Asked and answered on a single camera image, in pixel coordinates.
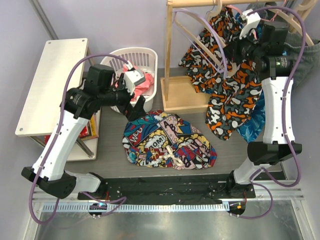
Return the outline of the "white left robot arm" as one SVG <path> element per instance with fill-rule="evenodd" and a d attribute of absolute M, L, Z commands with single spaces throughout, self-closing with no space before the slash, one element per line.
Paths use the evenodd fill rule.
<path fill-rule="evenodd" d="M 65 170 L 65 165 L 81 131 L 102 106 L 116 106 L 130 122 L 146 114 L 143 96 L 131 105 L 135 87 L 145 81 L 145 74 L 130 65 L 127 69 L 117 78 L 112 67 L 95 64 L 89 68 L 82 87 L 66 92 L 59 121 L 42 154 L 33 166 L 22 169 L 21 175 L 33 186 L 58 199 L 80 192 L 88 192 L 97 200 L 106 195 L 102 177 L 93 172 L 72 173 Z"/>

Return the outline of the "comic print shorts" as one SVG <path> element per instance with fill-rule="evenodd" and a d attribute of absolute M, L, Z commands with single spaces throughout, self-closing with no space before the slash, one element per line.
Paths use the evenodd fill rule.
<path fill-rule="evenodd" d="M 213 167 L 218 157 L 198 128 L 161 110 L 129 122 L 122 145 L 128 161 L 140 167 L 202 170 Z"/>

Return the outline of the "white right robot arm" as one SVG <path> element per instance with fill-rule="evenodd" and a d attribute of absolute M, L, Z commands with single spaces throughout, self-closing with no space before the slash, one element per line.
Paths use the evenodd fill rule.
<path fill-rule="evenodd" d="M 266 22 L 255 37 L 256 23 L 244 25 L 237 38 L 224 48 L 226 56 L 239 63 L 250 60 L 261 80 L 265 101 L 265 128 L 262 141 L 250 142 L 247 158 L 229 174 L 226 193 L 238 197 L 251 187 L 262 169 L 267 169 L 302 152 L 291 127 L 291 90 L 289 76 L 296 61 L 284 54 L 288 26 L 284 22 Z"/>

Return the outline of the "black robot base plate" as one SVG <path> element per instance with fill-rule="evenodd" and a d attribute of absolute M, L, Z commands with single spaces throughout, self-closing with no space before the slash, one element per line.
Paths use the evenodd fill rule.
<path fill-rule="evenodd" d="M 252 184 L 236 184 L 227 174 L 104 178 L 90 195 L 109 201 L 126 197 L 127 205 L 206 205 L 256 197 Z"/>

